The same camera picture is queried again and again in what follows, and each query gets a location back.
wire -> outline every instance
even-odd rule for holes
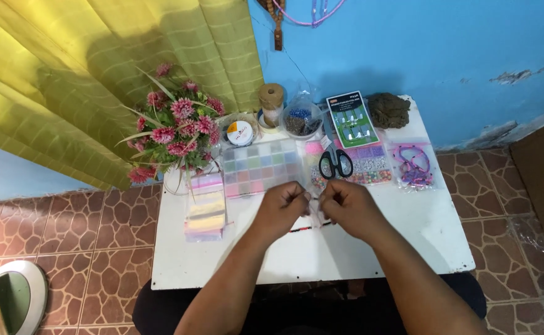
[[[321,19],[317,20],[317,21],[313,21],[312,23],[308,23],[308,22],[301,22],[301,21],[297,21],[295,19],[293,19],[290,15],[288,15],[283,9],[281,6],[279,6],[279,4],[276,2],[276,0],[272,0],[274,2],[274,4],[276,5],[276,7],[278,7],[278,9],[282,12],[282,14],[284,14],[284,16],[288,17],[289,20],[291,20],[292,22],[296,23],[297,25],[301,25],[301,26],[313,26],[313,27],[316,27],[316,26],[319,26],[320,23],[322,23],[322,21],[324,21],[325,19],[329,18],[330,16],[332,16],[332,14],[334,14],[334,12],[336,12],[336,10],[338,8],[340,8],[340,6],[342,6],[342,4],[346,1],[346,0],[340,0],[340,2],[338,3],[338,5],[336,5],[336,7],[334,7],[334,9],[329,12],[327,15],[325,15],[324,17],[322,17]]]

curtain fold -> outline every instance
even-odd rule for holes
[[[129,186],[121,139],[163,62],[258,108],[262,71],[244,0],[0,0],[0,149],[107,189]]]

person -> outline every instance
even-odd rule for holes
[[[386,278],[368,279],[366,296],[250,303],[263,257],[299,216],[311,194],[297,182],[269,189],[245,234],[202,289],[138,295],[133,322],[160,334],[486,334],[486,302],[470,273],[438,276],[388,223],[363,186],[330,180],[321,193],[326,219],[373,249]]]

white table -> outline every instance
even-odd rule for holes
[[[410,96],[410,123],[384,134],[398,138],[427,136],[417,104]],[[283,138],[282,134],[266,134],[261,140]],[[427,153],[434,155],[433,150]],[[443,183],[440,172],[436,180]],[[175,191],[178,172],[164,178]],[[392,183],[373,185],[369,192],[387,220],[417,249],[425,261],[439,274],[462,272],[475,268],[469,245],[452,198],[447,189],[403,193]],[[166,188],[160,201],[156,230],[156,247],[152,267],[152,289],[194,288],[205,285],[222,264],[236,241],[251,224],[263,195],[227,201],[227,213],[234,216],[223,240],[187,243],[183,233],[186,195],[174,195]],[[295,228],[311,225],[301,218]],[[286,234],[268,249],[259,273],[258,284],[294,283],[384,277],[373,250],[348,235],[339,225]]]

forearm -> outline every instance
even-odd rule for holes
[[[189,305],[175,334],[238,334],[267,248],[248,230]]]
[[[485,333],[466,302],[387,221],[381,234],[365,240],[375,251],[409,334]]]

